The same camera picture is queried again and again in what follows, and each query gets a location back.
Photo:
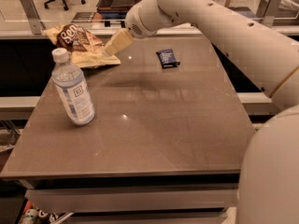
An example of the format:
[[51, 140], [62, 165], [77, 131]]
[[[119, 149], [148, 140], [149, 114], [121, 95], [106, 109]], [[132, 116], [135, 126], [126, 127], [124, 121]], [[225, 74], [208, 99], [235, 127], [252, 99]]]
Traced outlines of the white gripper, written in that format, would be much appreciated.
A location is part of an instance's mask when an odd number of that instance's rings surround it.
[[125, 17], [125, 28], [118, 30], [110, 40], [105, 44], [102, 49], [102, 54], [105, 57], [110, 57], [119, 51], [127, 48], [133, 43], [134, 38], [145, 38], [153, 35], [141, 20], [140, 12], [142, 6], [139, 4], [134, 5], [127, 12]]

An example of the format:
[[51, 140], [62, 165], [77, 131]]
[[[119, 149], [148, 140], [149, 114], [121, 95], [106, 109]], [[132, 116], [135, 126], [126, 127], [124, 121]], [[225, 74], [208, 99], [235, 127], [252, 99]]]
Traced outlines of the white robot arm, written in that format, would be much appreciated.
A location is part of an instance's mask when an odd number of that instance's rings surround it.
[[299, 43], [212, 0], [142, 0], [103, 53], [182, 23], [196, 27], [280, 110], [246, 150], [238, 224], [299, 224]]

